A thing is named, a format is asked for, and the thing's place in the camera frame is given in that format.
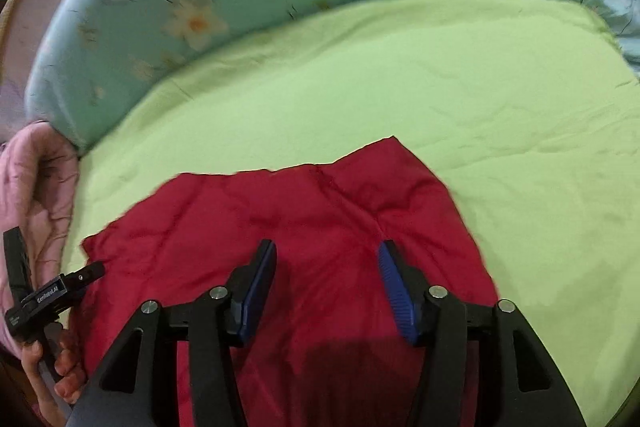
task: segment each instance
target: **pink fabric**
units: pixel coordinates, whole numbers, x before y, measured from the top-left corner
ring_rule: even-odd
[[[46,122],[32,123],[19,131],[0,153],[0,232],[20,226],[34,287],[60,273],[77,181],[75,149]],[[0,259],[0,343],[20,357],[4,323],[4,312],[14,305],[14,299],[2,240]]]

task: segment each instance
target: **green bed sheet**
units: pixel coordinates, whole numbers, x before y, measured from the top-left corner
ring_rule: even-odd
[[[81,162],[66,270],[178,172],[333,162],[395,135],[450,188],[588,425],[640,375],[640,90],[556,0],[375,0],[254,34],[162,82]]]

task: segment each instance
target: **red fabric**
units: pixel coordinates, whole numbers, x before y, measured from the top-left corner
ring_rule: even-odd
[[[180,174],[83,243],[106,265],[78,321],[89,374],[141,302],[171,306],[225,283],[263,237],[276,242],[276,276],[254,343],[234,354],[251,426],[404,425],[423,352],[396,330],[383,239],[459,298],[497,299],[446,187],[395,138],[331,165]],[[191,426],[184,350],[179,359]]]

